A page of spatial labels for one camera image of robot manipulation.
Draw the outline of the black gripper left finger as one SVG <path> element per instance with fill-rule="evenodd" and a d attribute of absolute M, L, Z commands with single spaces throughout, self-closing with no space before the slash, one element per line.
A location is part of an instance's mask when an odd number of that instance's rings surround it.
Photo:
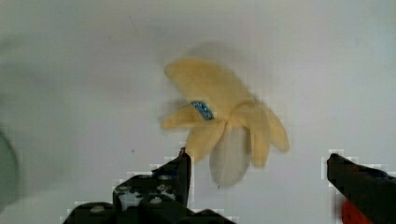
<path fill-rule="evenodd" d="M 186 205 L 191 185 L 191 157 L 182 147 L 176 158 L 149 175 L 134 175 L 113 190 L 113 203 L 121 211 L 137 207 L 144 198 L 161 196 Z"/>

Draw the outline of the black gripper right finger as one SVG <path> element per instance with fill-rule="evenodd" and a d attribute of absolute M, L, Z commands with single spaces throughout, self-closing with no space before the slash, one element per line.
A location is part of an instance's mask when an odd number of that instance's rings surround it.
<path fill-rule="evenodd" d="M 326 165 L 328 181 L 373 224 L 395 224 L 393 175 L 357 164 L 337 153 L 330 155 Z"/>

